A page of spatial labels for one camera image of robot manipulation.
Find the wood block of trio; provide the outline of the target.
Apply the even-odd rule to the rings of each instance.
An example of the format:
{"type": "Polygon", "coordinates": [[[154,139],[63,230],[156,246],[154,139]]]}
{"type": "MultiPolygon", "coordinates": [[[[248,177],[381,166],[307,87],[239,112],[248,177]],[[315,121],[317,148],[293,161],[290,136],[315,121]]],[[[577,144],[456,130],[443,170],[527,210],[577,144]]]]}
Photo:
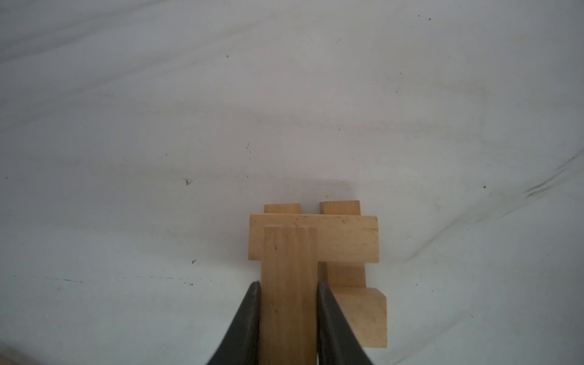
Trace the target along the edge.
{"type": "Polygon", "coordinates": [[[387,348],[386,296],[370,287],[331,287],[356,339],[364,348],[387,348]]]}
{"type": "Polygon", "coordinates": [[[273,225],[315,228],[321,262],[342,261],[339,249],[344,245],[354,250],[348,257],[350,262],[380,261],[378,219],[374,216],[336,214],[251,214],[248,259],[259,261],[262,258],[264,228],[273,225]]]}
{"type": "MultiPolygon", "coordinates": [[[[331,201],[319,204],[320,214],[360,215],[359,201],[331,201]]],[[[339,249],[342,261],[334,259],[319,263],[319,275],[330,287],[359,287],[367,286],[365,264],[363,262],[348,261],[349,254],[354,252],[344,245],[339,249]]]]}

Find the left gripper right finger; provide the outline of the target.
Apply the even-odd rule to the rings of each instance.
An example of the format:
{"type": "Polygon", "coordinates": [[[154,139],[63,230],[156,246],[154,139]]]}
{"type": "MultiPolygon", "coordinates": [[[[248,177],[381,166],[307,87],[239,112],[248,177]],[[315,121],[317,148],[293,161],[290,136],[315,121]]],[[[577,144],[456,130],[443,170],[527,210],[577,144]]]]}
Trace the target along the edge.
{"type": "Polygon", "coordinates": [[[318,364],[372,365],[327,283],[318,283],[316,297],[318,364]]]}

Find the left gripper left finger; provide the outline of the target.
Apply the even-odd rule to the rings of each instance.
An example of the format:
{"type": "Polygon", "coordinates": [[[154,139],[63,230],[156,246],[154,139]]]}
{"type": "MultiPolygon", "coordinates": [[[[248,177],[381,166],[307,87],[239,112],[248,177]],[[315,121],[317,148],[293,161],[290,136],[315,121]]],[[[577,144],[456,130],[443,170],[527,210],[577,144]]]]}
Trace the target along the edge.
{"type": "Polygon", "coordinates": [[[260,301],[261,285],[254,281],[208,365],[259,363],[260,301]]]}

